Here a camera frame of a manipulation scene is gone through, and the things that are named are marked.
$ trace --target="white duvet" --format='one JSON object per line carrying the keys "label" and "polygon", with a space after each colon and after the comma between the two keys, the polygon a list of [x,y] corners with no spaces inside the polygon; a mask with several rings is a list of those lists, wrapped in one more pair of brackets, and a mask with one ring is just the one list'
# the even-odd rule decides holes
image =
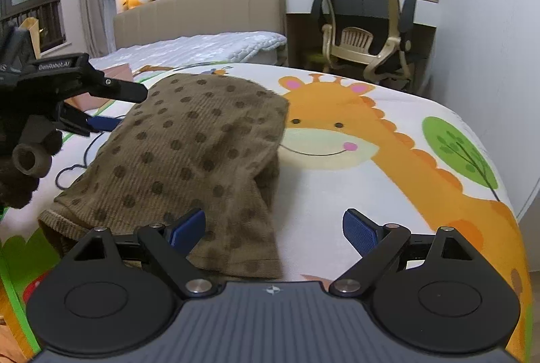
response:
{"label": "white duvet", "polygon": [[216,35],[179,37],[143,46],[122,48],[90,60],[97,69],[129,63],[133,71],[143,66],[179,67],[192,63],[246,63],[261,51],[273,51],[287,43],[276,32],[224,32]]}

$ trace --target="window railing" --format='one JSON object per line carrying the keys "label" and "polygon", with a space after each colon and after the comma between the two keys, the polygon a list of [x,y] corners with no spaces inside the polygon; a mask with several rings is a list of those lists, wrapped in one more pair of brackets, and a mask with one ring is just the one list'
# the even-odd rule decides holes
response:
{"label": "window railing", "polygon": [[65,42],[66,37],[60,24],[60,0],[45,1],[24,11],[0,17],[0,31],[13,23],[18,27],[26,17],[39,20],[41,52]]}

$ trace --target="brown polka dot cloth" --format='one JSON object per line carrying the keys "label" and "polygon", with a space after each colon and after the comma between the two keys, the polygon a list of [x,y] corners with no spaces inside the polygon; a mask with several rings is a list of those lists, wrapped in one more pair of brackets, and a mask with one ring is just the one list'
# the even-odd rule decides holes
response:
{"label": "brown polka dot cloth", "polygon": [[230,276],[280,278],[269,216],[287,100],[228,76],[175,74],[131,109],[39,222],[60,252],[95,226],[129,234],[192,208],[207,234],[189,260]]}

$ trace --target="cardboard box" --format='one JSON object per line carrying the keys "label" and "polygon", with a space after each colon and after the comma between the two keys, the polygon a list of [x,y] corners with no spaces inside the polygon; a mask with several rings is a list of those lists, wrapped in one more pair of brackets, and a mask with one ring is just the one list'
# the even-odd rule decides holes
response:
{"label": "cardboard box", "polygon": [[[105,76],[109,78],[115,78],[123,81],[133,81],[133,73],[131,72],[131,68],[127,63],[102,69],[102,71],[105,73]],[[92,97],[88,93],[83,93],[66,100],[68,104],[71,104],[73,107],[76,107],[83,112],[86,110],[99,109],[107,101],[109,100],[105,98]]]}

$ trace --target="wooden floor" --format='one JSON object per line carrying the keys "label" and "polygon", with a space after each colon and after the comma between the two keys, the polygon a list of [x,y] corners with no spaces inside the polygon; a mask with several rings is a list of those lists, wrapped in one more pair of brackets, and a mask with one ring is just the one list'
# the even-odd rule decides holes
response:
{"label": "wooden floor", "polygon": [[531,273],[531,285],[533,285],[534,298],[534,325],[530,363],[540,363],[540,272]]}

